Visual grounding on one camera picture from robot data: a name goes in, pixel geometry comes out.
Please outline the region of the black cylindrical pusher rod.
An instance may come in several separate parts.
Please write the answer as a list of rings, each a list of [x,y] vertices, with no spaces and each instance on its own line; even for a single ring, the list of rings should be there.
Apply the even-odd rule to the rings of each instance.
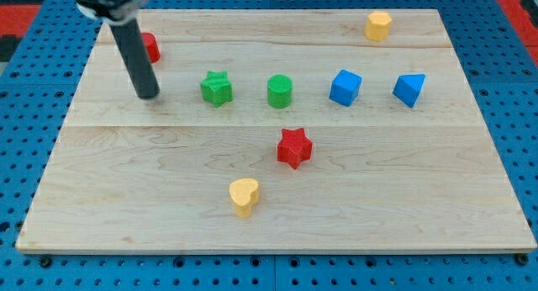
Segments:
[[[140,99],[155,98],[160,87],[136,19],[110,27],[135,93]]]

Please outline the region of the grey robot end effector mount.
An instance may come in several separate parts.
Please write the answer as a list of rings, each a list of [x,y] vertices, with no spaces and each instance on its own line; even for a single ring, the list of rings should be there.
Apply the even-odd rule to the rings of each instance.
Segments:
[[[150,0],[75,0],[79,11],[90,19],[123,25],[134,19]]]

